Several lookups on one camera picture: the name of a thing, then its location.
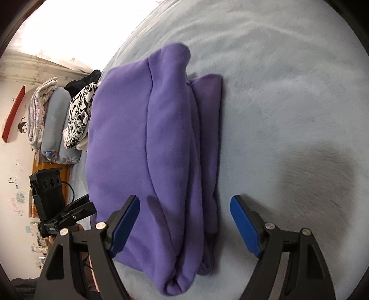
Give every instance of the black and white patterned cloth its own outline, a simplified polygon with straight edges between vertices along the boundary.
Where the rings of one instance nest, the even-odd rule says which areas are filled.
[[[87,135],[96,90],[96,83],[86,85],[70,101],[68,128],[63,131],[64,146],[67,149],[76,149],[78,143]]]

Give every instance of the folded garment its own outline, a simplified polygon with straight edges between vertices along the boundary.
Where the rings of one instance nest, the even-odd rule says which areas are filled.
[[[33,93],[28,104],[28,141],[33,150],[38,151],[44,134],[45,103],[58,87],[57,77],[41,84]]]
[[[68,126],[68,110],[70,95],[63,88],[57,88],[48,101],[45,116],[44,136],[41,143],[41,154],[50,162],[58,164],[74,164],[79,161],[80,151],[63,150],[60,156],[62,132]]]
[[[87,135],[96,90],[97,84],[91,83],[70,101],[68,127],[63,131],[64,145],[67,149],[76,149],[77,144]]]
[[[81,80],[71,81],[64,88],[69,92],[71,98],[74,98],[86,85],[98,82],[100,76],[101,72],[94,70],[90,75],[83,77]]]
[[[106,221],[130,194],[141,210],[118,262],[165,295],[213,267],[221,76],[186,77],[189,49],[171,44],[108,72],[93,104],[86,160],[90,200]]]
[[[89,136],[86,135],[78,144],[77,150],[86,151],[87,152],[87,144],[89,142]]]

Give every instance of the gray pillow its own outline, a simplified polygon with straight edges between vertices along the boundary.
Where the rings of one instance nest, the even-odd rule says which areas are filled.
[[[71,97],[65,89],[57,88],[48,101],[41,154],[52,163],[73,164],[77,163],[81,156],[78,150],[63,149],[62,135],[63,129],[68,125],[70,100]]]

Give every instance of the light blue bedsheet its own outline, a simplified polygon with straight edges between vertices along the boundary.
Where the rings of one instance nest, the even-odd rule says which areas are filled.
[[[89,193],[85,175],[86,157],[87,152],[81,151],[81,158],[79,162],[72,166],[72,170],[70,172],[69,183],[74,190],[76,200]],[[68,202],[71,202],[73,199],[73,193],[71,191],[68,193],[68,198]],[[89,217],[79,221],[78,223],[81,224],[86,230],[91,228]]]
[[[172,299],[239,299],[256,258],[230,215],[235,194],[282,229],[310,228],[346,299],[369,264],[369,57],[356,35],[323,0],[167,0],[102,78],[176,41],[191,50],[189,75],[223,75],[224,98],[216,268]],[[144,274],[117,269],[136,299],[165,299]]]

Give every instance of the purple sweatshirt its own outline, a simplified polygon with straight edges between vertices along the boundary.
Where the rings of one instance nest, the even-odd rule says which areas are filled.
[[[86,179],[96,221],[128,196],[141,202],[115,259],[144,272],[165,295],[184,293],[213,267],[218,230],[220,75],[188,81],[190,51],[171,44],[114,68],[92,106]]]

